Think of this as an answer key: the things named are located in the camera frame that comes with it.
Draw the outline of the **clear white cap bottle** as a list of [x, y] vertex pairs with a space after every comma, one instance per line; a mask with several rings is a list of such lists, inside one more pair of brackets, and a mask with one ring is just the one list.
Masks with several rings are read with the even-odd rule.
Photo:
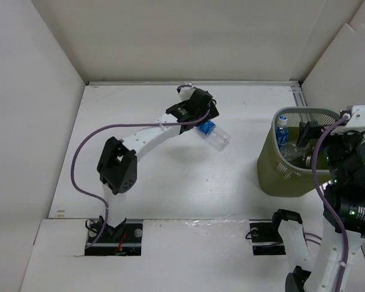
[[280, 154], [286, 161], [293, 161], [311, 152], [312, 148], [310, 144], [307, 144], [305, 147], [298, 147], [293, 142], [287, 142], [281, 146]]

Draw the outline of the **blue label bottle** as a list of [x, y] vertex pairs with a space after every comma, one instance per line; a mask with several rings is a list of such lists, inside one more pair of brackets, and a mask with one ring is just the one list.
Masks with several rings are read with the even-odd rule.
[[231, 140], [231, 135], [211, 120], [197, 126], [197, 130], [204, 140], [218, 151], [223, 151]]
[[281, 150], [288, 142], [289, 129], [288, 129], [288, 119], [285, 116], [279, 116], [276, 120], [276, 141], [279, 150]]

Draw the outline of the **clear capless bottle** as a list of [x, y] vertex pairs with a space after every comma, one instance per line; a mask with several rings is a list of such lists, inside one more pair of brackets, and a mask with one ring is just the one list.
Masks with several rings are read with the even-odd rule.
[[303, 169], [311, 169], [313, 155], [304, 155], [301, 159], [301, 167]]

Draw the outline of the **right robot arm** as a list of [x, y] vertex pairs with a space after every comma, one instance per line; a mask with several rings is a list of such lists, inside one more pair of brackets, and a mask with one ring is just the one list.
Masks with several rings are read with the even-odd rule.
[[316, 139], [311, 159], [316, 191], [324, 205], [323, 234], [315, 261], [298, 213], [279, 210], [284, 218], [272, 221], [269, 232], [283, 241], [290, 271], [286, 291], [344, 291], [351, 262], [365, 241], [365, 141], [357, 130], [302, 123], [298, 144]]

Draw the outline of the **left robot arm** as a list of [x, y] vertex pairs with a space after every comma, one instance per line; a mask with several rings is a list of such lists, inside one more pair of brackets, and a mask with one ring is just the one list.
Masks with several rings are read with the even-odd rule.
[[110, 241], [123, 236], [123, 212], [113, 196], [123, 199], [137, 181], [138, 162], [163, 142], [219, 116], [213, 96], [202, 89], [191, 88], [185, 92], [189, 97], [170, 108], [155, 122], [123, 139], [109, 138], [104, 145], [97, 171], [104, 185], [104, 195], [109, 213], [102, 234]]

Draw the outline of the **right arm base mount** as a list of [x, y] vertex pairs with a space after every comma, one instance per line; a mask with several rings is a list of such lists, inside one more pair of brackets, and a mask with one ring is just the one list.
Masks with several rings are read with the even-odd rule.
[[245, 239], [252, 243], [254, 256], [283, 256], [286, 254], [279, 226], [282, 221], [296, 221], [302, 224], [301, 215], [297, 212], [278, 209], [270, 220], [252, 220]]

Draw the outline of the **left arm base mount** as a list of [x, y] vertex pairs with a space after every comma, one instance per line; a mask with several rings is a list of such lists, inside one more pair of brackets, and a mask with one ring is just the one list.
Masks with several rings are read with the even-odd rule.
[[124, 219], [115, 228], [107, 224], [101, 236], [92, 244], [101, 231], [104, 219], [102, 216], [98, 220], [87, 219], [85, 256], [140, 256], [143, 222]]

